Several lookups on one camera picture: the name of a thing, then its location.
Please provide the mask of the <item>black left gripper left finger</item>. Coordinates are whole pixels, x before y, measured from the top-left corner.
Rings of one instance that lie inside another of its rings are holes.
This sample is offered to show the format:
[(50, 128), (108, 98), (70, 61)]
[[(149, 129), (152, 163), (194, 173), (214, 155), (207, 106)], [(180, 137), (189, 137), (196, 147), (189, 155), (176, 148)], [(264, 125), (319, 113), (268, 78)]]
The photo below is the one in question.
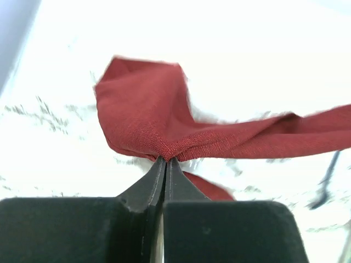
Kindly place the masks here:
[(166, 162), (116, 197), (1, 201), (1, 262), (162, 262)]

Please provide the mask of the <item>dark red cloth napkin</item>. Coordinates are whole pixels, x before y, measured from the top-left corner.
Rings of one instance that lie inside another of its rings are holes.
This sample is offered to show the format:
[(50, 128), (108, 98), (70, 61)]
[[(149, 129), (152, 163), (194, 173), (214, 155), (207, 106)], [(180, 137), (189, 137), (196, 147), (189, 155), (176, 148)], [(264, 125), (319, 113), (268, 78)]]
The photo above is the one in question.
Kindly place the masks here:
[(95, 87), (98, 118), (116, 152), (148, 159), (267, 159), (350, 148), (350, 106), (234, 124), (193, 119), (182, 68), (113, 58)]

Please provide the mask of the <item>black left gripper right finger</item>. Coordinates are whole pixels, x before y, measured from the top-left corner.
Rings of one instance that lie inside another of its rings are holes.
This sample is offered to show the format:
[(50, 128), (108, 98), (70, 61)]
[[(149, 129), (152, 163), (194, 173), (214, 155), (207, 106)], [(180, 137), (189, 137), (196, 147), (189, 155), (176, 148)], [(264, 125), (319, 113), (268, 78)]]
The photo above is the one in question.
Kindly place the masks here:
[(178, 263), (305, 263), (289, 209), (274, 201), (211, 201), (167, 164), (163, 205), (164, 259)]

